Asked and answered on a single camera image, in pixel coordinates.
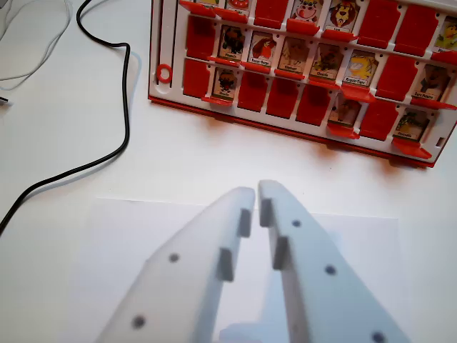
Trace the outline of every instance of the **red flip-down tile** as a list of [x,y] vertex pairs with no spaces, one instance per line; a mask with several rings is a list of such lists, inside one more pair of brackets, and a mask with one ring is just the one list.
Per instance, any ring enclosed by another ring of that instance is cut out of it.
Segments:
[[358,33],[358,44],[385,49],[400,18],[398,3],[391,0],[370,0]]
[[457,109],[457,107],[444,102],[415,97],[411,99],[411,105],[427,107],[428,109],[453,109],[454,111]]
[[201,100],[209,102],[210,104],[216,104],[221,106],[231,106],[233,104],[232,101],[215,98],[214,96],[203,96]]
[[339,124],[334,124],[334,123],[328,123],[327,124],[327,129],[330,131],[331,134],[343,138],[349,138],[349,139],[359,139],[360,136],[354,132],[354,129],[352,127],[347,127]]
[[239,62],[231,61],[229,59],[222,59],[220,57],[209,56],[208,59],[210,61],[215,61],[216,63],[219,63],[219,64],[225,64],[226,66],[240,66]]
[[213,8],[214,13],[220,16],[223,20],[235,21],[237,23],[245,24],[248,22],[248,17],[244,14],[240,14],[237,11],[232,11],[230,9],[221,9],[219,7]]
[[398,31],[394,51],[423,56],[438,26],[431,7],[410,5]]
[[266,104],[266,113],[289,119],[298,96],[297,83],[275,78],[271,85],[270,96]]
[[290,71],[285,71],[285,70],[280,70],[280,69],[274,69],[274,74],[282,77],[288,77],[289,79],[294,79],[294,80],[303,80],[305,79],[305,76],[303,74],[297,74],[297,73],[291,73]]
[[348,43],[357,39],[357,36],[354,36],[351,32],[325,30],[322,33],[322,38],[333,39],[334,41],[344,41]]
[[208,90],[209,70],[206,63],[186,59],[184,62],[183,94],[201,98]]
[[214,21],[199,16],[189,16],[187,23],[187,56],[196,59],[208,59],[213,54]]
[[366,110],[360,125],[360,135],[385,141],[397,116],[398,112],[394,102],[375,100]]
[[307,84],[297,109],[297,121],[320,126],[325,117],[330,96],[325,88]]
[[343,83],[341,85],[341,91],[346,99],[361,102],[373,102],[375,100],[375,97],[370,93],[370,89],[367,87]]
[[457,66],[457,51],[433,52],[431,59]]
[[314,36],[319,31],[319,26],[314,23],[298,19],[287,19],[286,29],[289,32],[295,32],[296,34],[305,34],[307,36]]
[[269,66],[261,66],[259,64],[251,63],[251,62],[240,62],[240,64],[246,69],[251,71],[257,71],[258,73],[263,74],[270,74],[270,67]]
[[313,86],[319,86],[325,89],[340,89],[340,86],[334,80],[326,80],[321,77],[310,76],[308,82]]
[[394,137],[392,139],[394,145],[403,154],[418,157],[419,159],[430,159],[431,154],[421,147],[418,141],[408,141],[406,139]]
[[254,25],[280,29],[288,0],[257,0]]
[[390,55],[378,81],[376,96],[403,101],[417,73],[414,62],[410,57]]
[[213,12],[213,9],[211,7],[206,7],[203,4],[198,4],[196,2],[184,0],[180,0],[179,4],[192,14],[196,14],[198,16],[210,16],[211,18],[216,17],[216,14]]
[[241,80],[238,107],[260,112],[265,101],[267,86],[264,75],[245,72]]

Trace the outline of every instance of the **cow character card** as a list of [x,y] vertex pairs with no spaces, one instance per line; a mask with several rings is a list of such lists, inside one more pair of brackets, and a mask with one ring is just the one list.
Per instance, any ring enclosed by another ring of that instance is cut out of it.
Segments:
[[219,5],[219,0],[195,0],[199,4],[205,5],[205,7],[215,7]]
[[328,121],[343,126],[354,126],[362,106],[355,100],[348,100],[342,93],[336,97]]
[[319,44],[309,74],[334,80],[342,60],[343,54],[339,46]]
[[244,35],[240,28],[233,26],[222,26],[221,45],[219,46],[219,57],[240,61],[243,54]]
[[303,39],[286,37],[284,40],[278,69],[302,74],[305,68],[308,48]]
[[378,62],[371,52],[354,50],[344,74],[343,82],[358,86],[370,86]]
[[253,32],[248,62],[260,64],[261,66],[271,66],[275,48],[276,42],[273,39],[273,34]]
[[332,0],[325,30],[352,32],[360,6],[351,0]]
[[252,0],[227,0],[226,9],[231,9],[233,11],[238,12],[239,14],[249,16],[251,2]]
[[411,141],[420,141],[429,122],[430,119],[428,119],[426,112],[405,109],[405,114],[398,122],[393,136],[410,139]]
[[440,101],[450,79],[446,68],[427,64],[414,89],[413,96]]
[[292,8],[292,19],[316,23],[322,11],[323,0],[295,0]]
[[223,100],[233,101],[236,89],[236,76],[233,70],[216,68],[213,85],[213,96]]
[[433,52],[457,50],[457,18],[446,17],[432,50]]

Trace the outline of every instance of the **white cable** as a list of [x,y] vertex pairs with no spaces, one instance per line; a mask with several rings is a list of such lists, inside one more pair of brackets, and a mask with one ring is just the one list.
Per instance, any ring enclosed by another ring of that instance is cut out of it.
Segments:
[[[14,14],[14,16],[12,16],[12,18],[8,21],[7,18],[8,18],[8,14],[9,12],[11,11],[11,8],[13,6],[13,0],[10,1],[10,4],[9,4],[9,8],[8,8],[8,11],[6,12],[6,16],[5,16],[5,20],[4,20],[4,31],[3,33],[1,34],[0,36],[0,41],[1,39],[4,37],[6,31],[8,30],[8,27],[10,25],[10,23],[14,20],[14,18],[17,17],[17,15],[19,14],[19,12],[25,7],[25,6],[28,6],[29,4],[32,4],[34,2],[37,2],[39,0],[33,0],[33,1],[30,1],[24,5],[22,5],[19,10],[16,12],[16,14]],[[46,63],[46,61],[48,60],[48,58],[51,56],[52,52],[54,51],[54,48],[56,47],[57,43],[59,42],[59,39],[62,37],[62,35],[64,34],[64,32],[66,31],[67,27],[69,27],[69,24],[70,24],[70,21],[71,21],[71,17],[72,17],[72,8],[71,8],[71,5],[69,3],[68,0],[63,0],[64,3],[65,3],[65,7],[66,7],[66,23],[65,23],[65,26],[64,28],[49,42],[48,46],[46,47],[45,51],[44,51],[44,54],[40,60],[40,62],[35,66],[35,68],[33,68],[31,71],[29,71],[28,73],[24,73],[24,74],[21,74],[21,75],[16,75],[16,76],[10,76],[10,77],[3,77],[3,78],[0,78],[0,81],[7,81],[7,80],[14,80],[14,79],[20,79],[21,77],[24,77],[25,79],[21,80],[17,85],[15,86],[12,86],[10,88],[4,88],[4,87],[0,87],[1,90],[4,90],[4,91],[11,91],[17,87],[19,87],[23,82],[25,82],[30,76],[32,76],[33,74],[35,74],[35,72],[41,68],[41,66]]]

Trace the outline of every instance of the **cartoon face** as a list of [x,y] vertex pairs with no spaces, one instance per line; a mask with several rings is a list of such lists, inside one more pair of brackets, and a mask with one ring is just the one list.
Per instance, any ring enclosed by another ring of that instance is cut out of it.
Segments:
[[451,24],[448,27],[446,27],[444,34],[446,38],[452,38],[454,34],[457,34],[457,25]]
[[343,1],[336,5],[331,14],[331,22],[337,27],[349,25],[356,18],[356,10],[352,1]]
[[229,91],[235,84],[235,76],[232,73],[223,72],[219,77],[219,84],[224,91]]
[[301,0],[300,6],[295,11],[296,15],[303,19],[312,18],[317,12],[317,1]]

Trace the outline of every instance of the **screw hole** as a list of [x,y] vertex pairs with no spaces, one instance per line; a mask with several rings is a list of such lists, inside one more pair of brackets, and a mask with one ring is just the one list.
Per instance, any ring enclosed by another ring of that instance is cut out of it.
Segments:
[[326,273],[327,273],[328,275],[335,275],[335,274],[336,274],[336,269],[335,269],[335,267],[329,264],[329,265],[326,267]]
[[173,254],[171,254],[171,255],[169,256],[169,260],[170,260],[171,263],[174,263],[174,262],[176,262],[176,261],[179,260],[179,255],[173,253]]
[[131,326],[134,329],[140,329],[145,325],[145,323],[146,323],[146,320],[144,319],[144,317],[139,315],[139,316],[134,317],[134,320],[132,320],[132,322],[131,322]]
[[371,338],[373,339],[373,342],[376,343],[384,343],[386,339],[384,338],[384,335],[380,332],[375,332]]

